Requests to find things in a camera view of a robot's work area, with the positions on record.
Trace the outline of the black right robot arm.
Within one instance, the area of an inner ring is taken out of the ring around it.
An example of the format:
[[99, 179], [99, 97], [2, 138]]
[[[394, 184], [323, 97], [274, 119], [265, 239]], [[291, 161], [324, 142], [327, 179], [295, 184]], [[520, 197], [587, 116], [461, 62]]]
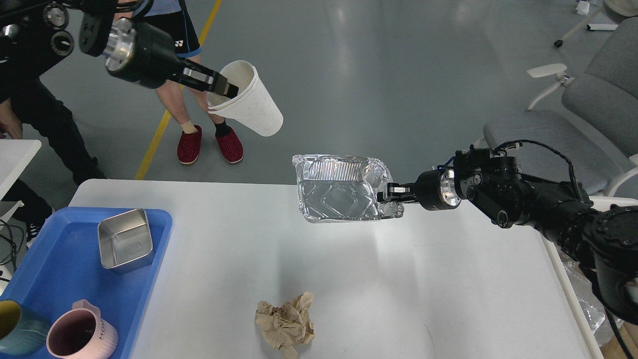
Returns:
[[522, 173], [515, 157], [507, 154], [522, 144], [524, 140], [515, 140], [493, 149], [458, 150], [415, 182], [386, 184], [377, 200], [419, 203], [431, 211], [453, 209], [467, 200], [501, 228], [531, 226], [579, 263], [606, 309], [636, 324], [637, 207], [594, 209], [571, 161], [568, 181]]

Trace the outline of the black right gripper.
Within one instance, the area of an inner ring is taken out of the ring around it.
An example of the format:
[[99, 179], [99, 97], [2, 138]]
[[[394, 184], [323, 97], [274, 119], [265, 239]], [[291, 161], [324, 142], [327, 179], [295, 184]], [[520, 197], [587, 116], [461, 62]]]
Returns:
[[377, 202], [419, 203], [426, 210], [439, 211], [455, 209], [461, 198], [456, 193], [454, 171], [442, 169], [423, 172], [416, 182], [388, 182], [377, 193]]

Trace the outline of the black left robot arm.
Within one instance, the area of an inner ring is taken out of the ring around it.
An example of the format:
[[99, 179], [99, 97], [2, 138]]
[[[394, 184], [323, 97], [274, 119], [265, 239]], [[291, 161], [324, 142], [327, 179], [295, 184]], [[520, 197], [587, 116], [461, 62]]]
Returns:
[[9, 99], [73, 52], [74, 39], [66, 30], [69, 9], [84, 14], [78, 47], [84, 54], [104, 56], [111, 76], [151, 89], [172, 80], [230, 99], [237, 96], [237, 86], [221, 73], [178, 57], [166, 32], [136, 18], [113, 21], [114, 14], [150, 9], [152, 4], [150, 0], [3, 0], [1, 100]]

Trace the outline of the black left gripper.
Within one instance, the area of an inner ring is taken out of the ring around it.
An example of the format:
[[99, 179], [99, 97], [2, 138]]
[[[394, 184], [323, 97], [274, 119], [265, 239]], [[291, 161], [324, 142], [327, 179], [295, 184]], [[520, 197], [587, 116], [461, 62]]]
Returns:
[[167, 80], [173, 80], [226, 98], [235, 98], [239, 93], [238, 86], [218, 71], [178, 58], [173, 38], [145, 22], [129, 18], [114, 22], [103, 54], [105, 67], [112, 77], [144, 88], [157, 89]]

